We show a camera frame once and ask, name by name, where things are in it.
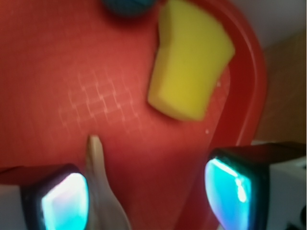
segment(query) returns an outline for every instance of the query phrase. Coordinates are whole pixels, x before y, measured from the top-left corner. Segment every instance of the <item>teal ball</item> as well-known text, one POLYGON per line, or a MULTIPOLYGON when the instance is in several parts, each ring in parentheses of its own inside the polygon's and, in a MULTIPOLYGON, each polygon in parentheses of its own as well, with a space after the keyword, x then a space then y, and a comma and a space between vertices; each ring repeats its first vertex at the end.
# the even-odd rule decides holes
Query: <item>teal ball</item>
POLYGON ((102 0, 114 14, 122 17, 137 17, 146 13, 156 0, 102 0))

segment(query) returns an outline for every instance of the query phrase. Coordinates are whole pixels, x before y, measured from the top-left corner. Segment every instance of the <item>blue object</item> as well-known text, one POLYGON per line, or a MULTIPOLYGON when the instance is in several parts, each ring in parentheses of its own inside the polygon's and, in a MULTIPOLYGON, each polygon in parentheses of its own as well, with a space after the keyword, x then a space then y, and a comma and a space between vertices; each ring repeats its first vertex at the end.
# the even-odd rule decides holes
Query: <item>blue object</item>
POLYGON ((206 165, 205 186, 212 211, 224 229, 248 229, 251 180, 215 158, 206 165))
POLYGON ((85 229, 89 212, 87 182, 72 173, 42 198, 46 230, 85 229))
POLYGON ((102 0, 113 13, 123 17, 136 17, 147 12, 155 0, 102 0))

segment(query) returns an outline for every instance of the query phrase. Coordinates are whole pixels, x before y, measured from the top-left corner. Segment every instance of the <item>red surface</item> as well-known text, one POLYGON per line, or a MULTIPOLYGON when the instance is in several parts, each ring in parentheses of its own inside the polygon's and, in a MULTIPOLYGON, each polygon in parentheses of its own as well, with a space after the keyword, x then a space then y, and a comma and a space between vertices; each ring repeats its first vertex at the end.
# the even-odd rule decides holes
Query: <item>red surface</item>
POLYGON ((265 73, 244 19, 225 15, 235 9, 223 0, 197 2, 229 26, 237 52, 203 122, 172 120, 146 102, 160 3, 142 18, 123 20, 99 0, 1 1, 0 167, 84 167, 86 137, 98 134, 110 185, 133 228, 180 228, 195 210, 195 223, 210 217, 208 206, 193 210, 190 192, 205 204, 203 182, 195 179, 209 146, 251 141, 265 73))

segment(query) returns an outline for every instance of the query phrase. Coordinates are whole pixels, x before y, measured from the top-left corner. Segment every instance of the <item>yellow sponge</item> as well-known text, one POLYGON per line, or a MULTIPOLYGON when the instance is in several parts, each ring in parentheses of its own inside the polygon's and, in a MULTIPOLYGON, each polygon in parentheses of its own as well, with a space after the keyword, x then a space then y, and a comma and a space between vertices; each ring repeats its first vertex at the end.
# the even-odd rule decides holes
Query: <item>yellow sponge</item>
POLYGON ((160 47, 148 102, 178 120, 202 120, 235 48, 222 25, 184 0, 169 0, 159 16, 160 47))

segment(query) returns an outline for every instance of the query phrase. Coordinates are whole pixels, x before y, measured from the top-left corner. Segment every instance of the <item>beige wall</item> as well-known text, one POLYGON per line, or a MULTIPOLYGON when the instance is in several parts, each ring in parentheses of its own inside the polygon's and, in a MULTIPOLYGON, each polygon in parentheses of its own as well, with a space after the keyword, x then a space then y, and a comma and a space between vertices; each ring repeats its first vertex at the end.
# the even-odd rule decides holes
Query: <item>beige wall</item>
POLYGON ((306 31, 264 53, 268 93, 255 140, 306 143, 306 31))

